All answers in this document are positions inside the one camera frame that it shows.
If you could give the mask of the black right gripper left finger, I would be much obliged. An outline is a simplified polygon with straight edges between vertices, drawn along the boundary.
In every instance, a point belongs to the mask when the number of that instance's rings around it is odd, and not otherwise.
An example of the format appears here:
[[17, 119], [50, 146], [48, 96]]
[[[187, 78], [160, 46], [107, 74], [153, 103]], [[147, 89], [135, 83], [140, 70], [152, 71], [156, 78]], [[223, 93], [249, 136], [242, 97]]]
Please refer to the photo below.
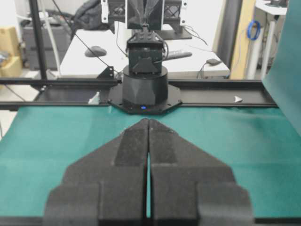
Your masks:
[[46, 226], [140, 226], [146, 212], [149, 120], [70, 164], [49, 193]]

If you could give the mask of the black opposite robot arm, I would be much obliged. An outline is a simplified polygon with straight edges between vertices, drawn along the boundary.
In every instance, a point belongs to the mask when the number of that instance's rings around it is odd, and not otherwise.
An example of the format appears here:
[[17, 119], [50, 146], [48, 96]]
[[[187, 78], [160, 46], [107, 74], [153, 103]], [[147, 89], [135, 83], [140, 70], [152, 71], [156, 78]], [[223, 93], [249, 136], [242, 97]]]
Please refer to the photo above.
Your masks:
[[[157, 35], [162, 0], [129, 0], [128, 65], [109, 92], [129, 113], [156, 114], [180, 105], [168, 83], [169, 50]], [[248, 191], [231, 167], [155, 119], [141, 119], [121, 135], [70, 164], [48, 196], [45, 226], [251, 226]]]

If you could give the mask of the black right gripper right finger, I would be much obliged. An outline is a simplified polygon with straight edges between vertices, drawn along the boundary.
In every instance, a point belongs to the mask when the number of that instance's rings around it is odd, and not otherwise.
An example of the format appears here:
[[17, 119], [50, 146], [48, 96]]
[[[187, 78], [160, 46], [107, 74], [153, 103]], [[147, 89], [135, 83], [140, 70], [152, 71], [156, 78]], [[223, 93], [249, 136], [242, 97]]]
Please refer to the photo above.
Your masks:
[[151, 215], [157, 226], [252, 226], [232, 168], [157, 120], [149, 122]]

